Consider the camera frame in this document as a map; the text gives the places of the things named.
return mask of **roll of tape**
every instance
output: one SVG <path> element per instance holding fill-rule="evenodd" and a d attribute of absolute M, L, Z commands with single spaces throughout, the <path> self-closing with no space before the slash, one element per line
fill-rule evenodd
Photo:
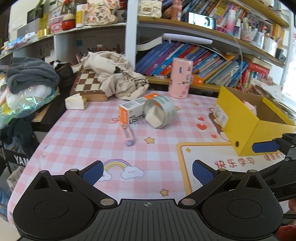
<path fill-rule="evenodd" d="M 144 113 L 151 126 L 163 128 L 175 119 L 175 104 L 166 96 L 156 96 L 145 102 Z"/>

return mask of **gray towel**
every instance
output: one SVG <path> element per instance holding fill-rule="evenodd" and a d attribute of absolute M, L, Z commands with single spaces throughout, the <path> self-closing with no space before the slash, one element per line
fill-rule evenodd
<path fill-rule="evenodd" d="M 53 67 L 37 58 L 13 57 L 7 70 L 6 82 L 12 94 L 35 85 L 56 87 L 59 76 Z"/>

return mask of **pen holder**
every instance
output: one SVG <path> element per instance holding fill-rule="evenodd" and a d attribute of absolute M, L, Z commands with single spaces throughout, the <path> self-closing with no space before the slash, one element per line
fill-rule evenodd
<path fill-rule="evenodd" d="M 259 49 L 263 49 L 263 41 L 264 41 L 264 34 L 261 32 L 257 32 L 251 44 L 256 46 Z"/>
<path fill-rule="evenodd" d="M 242 30 L 241 40 L 251 42 L 254 40 L 256 33 L 255 29 Z"/>
<path fill-rule="evenodd" d="M 269 53 L 273 57 L 276 56 L 277 43 L 269 37 L 264 37 L 263 51 Z"/>

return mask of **open cardboard box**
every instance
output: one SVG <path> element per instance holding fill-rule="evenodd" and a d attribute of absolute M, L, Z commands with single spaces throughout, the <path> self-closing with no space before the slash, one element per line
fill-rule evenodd
<path fill-rule="evenodd" d="M 256 106 L 257 116 L 243 100 Z M 253 143 L 271 141 L 295 131 L 295 123 L 265 97 L 228 87 L 221 88 L 214 116 L 239 156 L 261 155 L 253 152 Z"/>

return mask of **red heart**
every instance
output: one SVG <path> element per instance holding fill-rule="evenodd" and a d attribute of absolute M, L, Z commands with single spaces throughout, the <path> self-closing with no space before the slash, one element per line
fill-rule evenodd
<path fill-rule="evenodd" d="M 207 129 L 207 126 L 206 125 L 201 125 L 201 124 L 196 124 L 196 126 L 201 129 L 202 131 L 206 130 Z"/>

